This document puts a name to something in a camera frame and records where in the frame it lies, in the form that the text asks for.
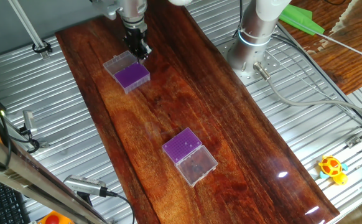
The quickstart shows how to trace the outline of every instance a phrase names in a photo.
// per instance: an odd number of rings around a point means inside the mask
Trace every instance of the green object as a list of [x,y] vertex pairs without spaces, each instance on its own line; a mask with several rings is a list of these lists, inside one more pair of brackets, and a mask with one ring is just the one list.
[[322,34],[325,31],[324,28],[320,27],[312,20],[311,11],[301,9],[296,6],[292,5],[286,6],[279,19],[310,35],[314,35],[315,33],[312,32],[311,30],[304,28],[303,26],[308,27],[309,29],[312,29],[320,34]]
[[297,10],[299,11],[301,14],[305,15],[306,17],[308,17],[309,19],[312,20],[312,12],[306,9],[302,9],[300,7],[297,6],[292,6],[292,5],[287,5],[286,8],[292,8],[293,10]]

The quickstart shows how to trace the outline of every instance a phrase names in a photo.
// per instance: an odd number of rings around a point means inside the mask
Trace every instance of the keyboard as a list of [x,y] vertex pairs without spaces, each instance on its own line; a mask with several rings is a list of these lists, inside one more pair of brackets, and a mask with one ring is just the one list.
[[0,183],[0,224],[29,223],[20,193]]

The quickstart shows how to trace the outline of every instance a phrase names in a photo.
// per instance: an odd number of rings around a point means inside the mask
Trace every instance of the metal rod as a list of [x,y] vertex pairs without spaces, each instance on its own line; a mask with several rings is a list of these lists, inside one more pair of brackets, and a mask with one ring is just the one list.
[[[37,49],[42,49],[45,47],[39,35],[36,33],[36,30],[33,28],[33,25],[30,23],[30,20],[27,18],[23,8],[19,4],[18,0],[8,0],[9,4],[12,6],[13,10],[17,14],[19,20],[24,25],[27,33],[30,35],[33,43],[36,45]],[[40,53],[43,59],[49,58],[48,52]]]
[[[0,163],[4,164],[7,159],[8,148],[0,144]],[[96,223],[104,224],[106,220],[80,197],[67,188],[61,181],[54,177],[45,167],[37,162],[31,155],[22,149],[14,149],[16,153],[12,153],[11,161],[8,165],[9,169],[0,172],[0,181],[11,179],[21,184],[19,188],[13,182],[3,183],[13,187],[22,193],[29,194],[31,198],[52,208],[66,210],[67,214],[71,213],[71,218],[78,223]],[[40,193],[40,197],[34,197],[29,190]]]

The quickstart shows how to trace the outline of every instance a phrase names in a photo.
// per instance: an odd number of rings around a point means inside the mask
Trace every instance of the wooden surface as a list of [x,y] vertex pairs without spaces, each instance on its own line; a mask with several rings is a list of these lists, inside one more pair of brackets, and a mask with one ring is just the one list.
[[[187,10],[152,0],[146,22],[151,81],[128,95],[102,66],[127,50],[120,19],[57,33],[138,223],[320,223],[338,215]],[[194,188],[161,148],[187,127],[218,161]]]
[[[332,6],[324,0],[293,0],[291,4],[312,11],[313,21],[325,29],[325,35],[362,52],[362,0],[346,0],[341,6]],[[344,93],[350,94],[362,87],[361,55],[284,22],[282,25]]]

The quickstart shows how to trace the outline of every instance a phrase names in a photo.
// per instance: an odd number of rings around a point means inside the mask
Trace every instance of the metal grating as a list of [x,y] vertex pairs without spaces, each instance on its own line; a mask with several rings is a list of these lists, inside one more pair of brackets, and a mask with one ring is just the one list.
[[[225,46],[232,44],[232,35],[238,26],[239,1],[194,1],[187,9],[220,52],[226,53]],[[42,61],[29,46],[0,56],[0,100],[9,109],[8,117],[20,126],[22,110],[34,112],[39,126],[36,138],[50,143],[49,149],[40,150],[34,156],[59,179],[69,174],[82,175],[101,179],[113,191],[122,192],[57,40],[53,37],[47,42],[53,46],[52,58],[48,61]],[[275,86],[288,99],[312,101],[329,96],[348,100],[321,70],[296,50],[277,40],[271,40],[269,46],[266,67]],[[362,130],[361,124],[337,106],[285,105],[258,75],[241,79],[318,186],[341,211],[339,218],[361,204],[362,144],[348,149],[344,143]],[[349,97],[356,105],[362,105],[362,89]],[[318,178],[317,162],[323,154],[333,154],[348,164],[348,185],[337,186],[330,179]],[[118,198],[94,197],[92,202],[104,217],[114,218],[118,223],[131,223],[130,208]],[[26,200],[26,205],[32,220],[49,212],[30,199]]]
[[[225,56],[233,44],[232,35],[238,26],[239,1],[202,0],[187,8]],[[276,29],[276,32],[290,38],[282,29]],[[323,71],[281,41],[270,41],[264,66],[271,73],[276,88],[290,100],[315,101],[331,98],[349,101],[328,77],[322,75],[325,74]],[[334,105],[296,107],[283,104],[257,74],[240,79],[323,193],[339,209],[341,215],[334,222],[361,204],[362,143],[352,149],[345,144],[345,141],[362,131],[359,128],[362,126],[361,121],[354,120],[350,111]],[[358,92],[355,95],[360,94],[358,100],[362,102],[362,89]],[[349,181],[346,185],[339,186],[331,179],[319,178],[317,163],[322,155],[333,155],[349,166],[346,172]]]
[[[0,56],[0,101],[7,107],[7,117],[20,127],[22,110],[33,111],[39,127],[34,138],[50,144],[34,157],[60,180],[71,174],[100,179],[124,196],[56,38],[46,41],[53,48],[50,60],[41,60],[30,46]],[[108,220],[132,222],[131,209],[120,198],[91,196],[91,201]],[[24,203],[31,220],[51,211],[29,198]]]

